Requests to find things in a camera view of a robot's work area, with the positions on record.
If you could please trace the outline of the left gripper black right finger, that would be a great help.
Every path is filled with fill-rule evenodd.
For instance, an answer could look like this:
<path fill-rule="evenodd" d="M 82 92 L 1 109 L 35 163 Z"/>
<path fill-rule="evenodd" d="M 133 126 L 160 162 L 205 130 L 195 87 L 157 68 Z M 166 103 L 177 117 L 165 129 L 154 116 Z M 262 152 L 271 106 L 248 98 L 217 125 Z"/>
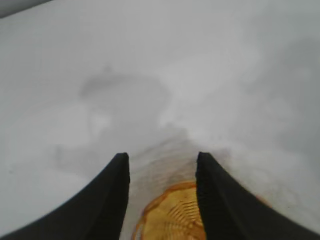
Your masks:
<path fill-rule="evenodd" d="M 208 240 L 318 240 L 239 184 L 208 152 L 196 160 L 196 197 Z"/>

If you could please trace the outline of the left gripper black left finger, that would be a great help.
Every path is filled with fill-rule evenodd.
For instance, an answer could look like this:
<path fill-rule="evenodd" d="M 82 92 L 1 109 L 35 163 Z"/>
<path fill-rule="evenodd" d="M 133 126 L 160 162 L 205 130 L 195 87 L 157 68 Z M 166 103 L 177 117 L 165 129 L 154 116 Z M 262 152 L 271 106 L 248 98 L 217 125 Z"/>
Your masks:
<path fill-rule="evenodd" d="M 80 192 L 3 240 L 118 240 L 129 201 L 127 153 L 117 153 Z"/>

